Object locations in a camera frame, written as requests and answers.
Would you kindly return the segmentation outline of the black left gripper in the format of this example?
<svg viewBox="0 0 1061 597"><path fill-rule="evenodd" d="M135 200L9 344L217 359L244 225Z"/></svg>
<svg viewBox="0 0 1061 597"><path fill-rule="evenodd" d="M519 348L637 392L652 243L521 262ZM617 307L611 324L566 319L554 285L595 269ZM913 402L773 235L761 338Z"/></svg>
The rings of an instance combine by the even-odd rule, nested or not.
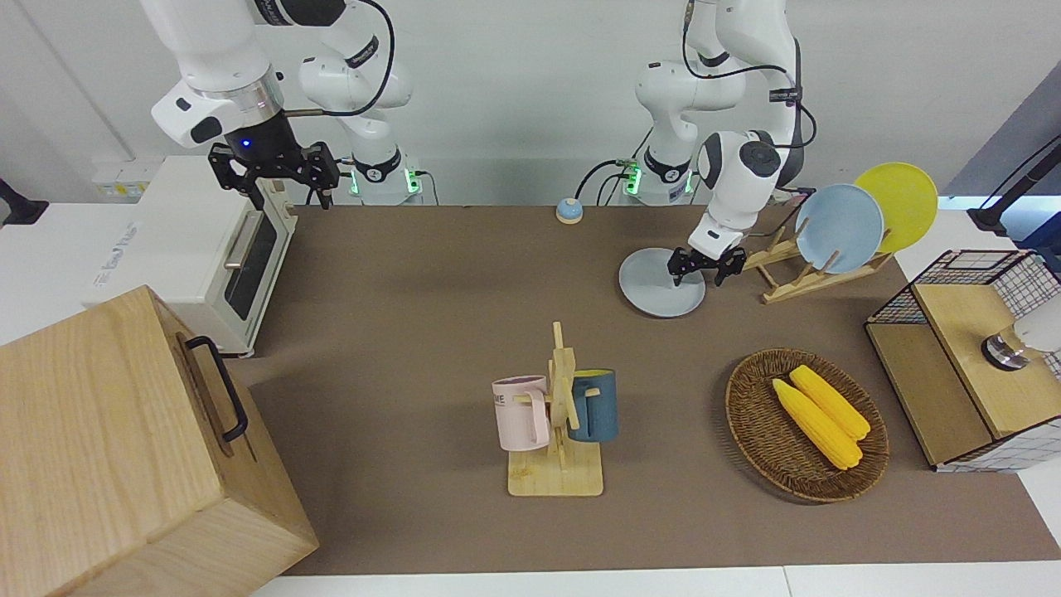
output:
<svg viewBox="0 0 1061 597"><path fill-rule="evenodd" d="M746 249L740 248L740 246L725 250L718 260L713 260L713 258L695 249L675 248L668 258L668 273L674 286L678 288L686 275L700 271L700 269L716 269L714 284L716 287L720 287L730 275L743 271L746 260Z"/></svg>

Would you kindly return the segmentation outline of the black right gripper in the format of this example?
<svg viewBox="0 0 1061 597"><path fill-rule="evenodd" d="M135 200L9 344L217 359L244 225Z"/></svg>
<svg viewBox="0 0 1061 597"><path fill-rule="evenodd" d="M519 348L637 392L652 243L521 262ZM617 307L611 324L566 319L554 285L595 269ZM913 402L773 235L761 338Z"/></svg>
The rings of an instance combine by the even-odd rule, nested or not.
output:
<svg viewBox="0 0 1061 597"><path fill-rule="evenodd" d="M316 192L321 209L330 209L341 180L337 160L321 141L302 146L281 112L262 124L227 133L213 143L207 160L225 190L249 194L257 211L264 199L258 180L292 180Z"/></svg>

